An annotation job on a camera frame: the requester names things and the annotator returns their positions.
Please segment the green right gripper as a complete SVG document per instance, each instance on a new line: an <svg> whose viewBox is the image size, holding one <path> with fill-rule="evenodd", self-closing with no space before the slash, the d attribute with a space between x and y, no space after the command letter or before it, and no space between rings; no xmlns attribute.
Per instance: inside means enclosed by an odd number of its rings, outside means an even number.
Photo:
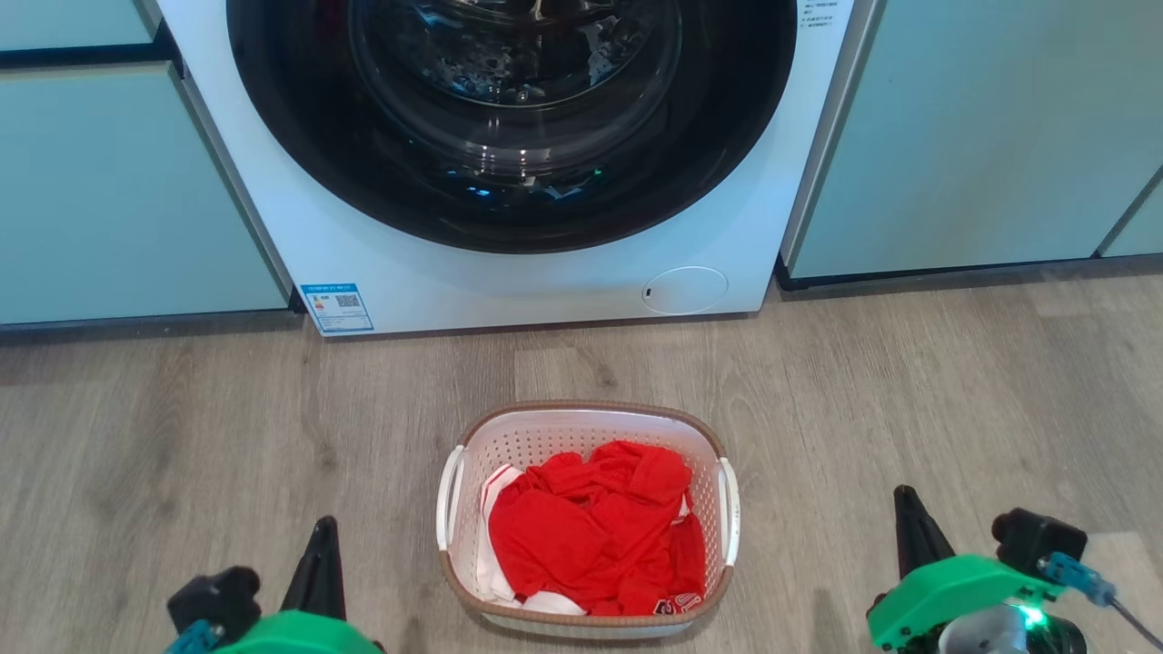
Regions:
<svg viewBox="0 0 1163 654"><path fill-rule="evenodd" d="M956 555L913 486L898 485L893 502L898 569L905 580L866 616L877 649L902 651L939 626L1007 600L1039 606L1063 593L1063 585L996 559Z"/></svg>

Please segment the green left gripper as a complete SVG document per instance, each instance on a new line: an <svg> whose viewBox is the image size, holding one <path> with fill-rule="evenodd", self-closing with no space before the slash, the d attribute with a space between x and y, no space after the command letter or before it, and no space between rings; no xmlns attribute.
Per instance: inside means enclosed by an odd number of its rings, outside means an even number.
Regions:
<svg viewBox="0 0 1163 654"><path fill-rule="evenodd" d="M214 654L383 654L347 621L336 518L324 516L315 523L280 612L262 617L244 637Z"/></svg>

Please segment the round white filter cover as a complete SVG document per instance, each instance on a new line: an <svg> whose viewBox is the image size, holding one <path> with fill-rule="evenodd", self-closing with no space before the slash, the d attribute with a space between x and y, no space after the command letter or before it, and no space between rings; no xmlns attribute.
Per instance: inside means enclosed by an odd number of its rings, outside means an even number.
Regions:
<svg viewBox="0 0 1163 654"><path fill-rule="evenodd" d="M691 315L713 310L729 289L730 282L715 269L680 266L647 282L642 289L642 301L659 315Z"/></svg>

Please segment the tall pale green cabinet door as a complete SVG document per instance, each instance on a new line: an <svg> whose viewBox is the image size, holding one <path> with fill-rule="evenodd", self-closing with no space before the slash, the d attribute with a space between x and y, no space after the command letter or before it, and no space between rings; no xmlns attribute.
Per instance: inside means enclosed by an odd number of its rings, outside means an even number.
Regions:
<svg viewBox="0 0 1163 654"><path fill-rule="evenodd" d="M789 287L1089 258L1163 173L1163 0L854 0Z"/></svg>

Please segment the pale green cabinet drawer front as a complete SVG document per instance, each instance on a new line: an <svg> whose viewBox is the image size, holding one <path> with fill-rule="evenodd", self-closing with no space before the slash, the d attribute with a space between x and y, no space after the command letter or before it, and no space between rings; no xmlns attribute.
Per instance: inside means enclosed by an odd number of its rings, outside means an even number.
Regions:
<svg viewBox="0 0 1163 654"><path fill-rule="evenodd" d="M0 0L0 51L141 45L162 20L157 0Z"/></svg>

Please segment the white garment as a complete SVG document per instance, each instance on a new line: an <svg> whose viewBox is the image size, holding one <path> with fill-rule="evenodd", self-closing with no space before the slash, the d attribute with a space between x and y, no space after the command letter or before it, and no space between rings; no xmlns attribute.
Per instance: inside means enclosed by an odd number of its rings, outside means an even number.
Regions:
<svg viewBox="0 0 1163 654"><path fill-rule="evenodd" d="M529 596L528 599L519 599L515 591L512 590L511 581L507 580L502 567L500 567L488 532L488 518L502 490L513 481L519 479L522 474L521 469L506 464L495 469L494 472L490 472L481 485L477 512L478 545L475 567L475 580L478 591L481 592L481 599L499 606L525 609L525 611L531 612L585 616L585 609L562 593L538 591Z"/></svg>

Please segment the narrow pale green cabinet door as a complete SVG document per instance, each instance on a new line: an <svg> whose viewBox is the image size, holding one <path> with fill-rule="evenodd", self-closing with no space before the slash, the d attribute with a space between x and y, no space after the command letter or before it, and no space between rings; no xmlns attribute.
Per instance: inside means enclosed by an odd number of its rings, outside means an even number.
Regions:
<svg viewBox="0 0 1163 654"><path fill-rule="evenodd" d="M1163 169L1099 248L1104 258L1163 255Z"/></svg>

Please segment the wide pale green cabinet door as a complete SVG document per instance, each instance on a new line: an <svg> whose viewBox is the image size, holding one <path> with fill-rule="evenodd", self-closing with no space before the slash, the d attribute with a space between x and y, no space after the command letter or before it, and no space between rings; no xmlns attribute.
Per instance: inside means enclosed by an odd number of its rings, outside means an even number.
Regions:
<svg viewBox="0 0 1163 654"><path fill-rule="evenodd" d="M0 72L0 326L287 306L174 64Z"/></svg>

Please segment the black round glass washer door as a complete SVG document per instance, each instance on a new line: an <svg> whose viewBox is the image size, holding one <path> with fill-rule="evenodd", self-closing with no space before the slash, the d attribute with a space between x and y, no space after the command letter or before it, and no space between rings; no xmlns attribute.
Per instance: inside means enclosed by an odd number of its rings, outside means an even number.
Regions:
<svg viewBox="0 0 1163 654"><path fill-rule="evenodd" d="M795 0L227 0L257 114L371 219L476 253L647 232L735 173Z"/></svg>

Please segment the red garment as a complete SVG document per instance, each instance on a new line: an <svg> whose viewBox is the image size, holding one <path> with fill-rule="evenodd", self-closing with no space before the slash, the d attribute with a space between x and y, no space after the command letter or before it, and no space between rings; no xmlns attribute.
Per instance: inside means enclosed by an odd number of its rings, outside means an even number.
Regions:
<svg viewBox="0 0 1163 654"><path fill-rule="evenodd" d="M512 590L562 593L585 616L688 612L707 592L692 479L678 452L632 441L531 465L488 518Z"/></svg>

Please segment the white front-load washing machine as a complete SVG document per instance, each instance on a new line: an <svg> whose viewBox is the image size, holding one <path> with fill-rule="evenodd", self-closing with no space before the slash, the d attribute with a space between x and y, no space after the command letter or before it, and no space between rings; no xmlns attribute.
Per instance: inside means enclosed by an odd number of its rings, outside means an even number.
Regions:
<svg viewBox="0 0 1163 654"><path fill-rule="evenodd" d="M395 232L342 202L274 141L254 108L230 45L227 0L157 1L295 294L304 303L304 284L361 289L374 332L331 337L670 318L648 310L642 289L680 266L709 266L730 282L713 310L691 315L758 311L854 13L854 0L795 0L795 54L780 106L739 170L698 202L604 246L505 255Z"/></svg>

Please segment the blue energy label sticker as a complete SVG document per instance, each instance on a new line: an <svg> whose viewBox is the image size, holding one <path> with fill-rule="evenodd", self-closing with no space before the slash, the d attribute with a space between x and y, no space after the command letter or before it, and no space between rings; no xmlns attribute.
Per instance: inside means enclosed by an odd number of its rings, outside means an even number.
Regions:
<svg viewBox="0 0 1163 654"><path fill-rule="evenodd" d="M298 290L322 336L374 332L373 319L356 284L304 284Z"/></svg>

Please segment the white basket with brown rim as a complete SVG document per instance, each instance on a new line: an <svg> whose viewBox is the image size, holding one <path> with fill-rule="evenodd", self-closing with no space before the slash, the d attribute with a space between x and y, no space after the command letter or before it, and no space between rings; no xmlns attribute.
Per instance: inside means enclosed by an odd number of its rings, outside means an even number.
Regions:
<svg viewBox="0 0 1163 654"><path fill-rule="evenodd" d="M693 509L702 524L709 596L688 612L655 617L547 614L488 603L476 580L481 538L478 499L488 472L544 463L561 452L591 454L611 441L662 446L692 469ZM555 640L658 640L716 612L732 584L741 541L739 479L721 439L686 412L628 401L515 401L473 422L447 457L436 495L435 534L442 571L469 612L498 630Z"/></svg>

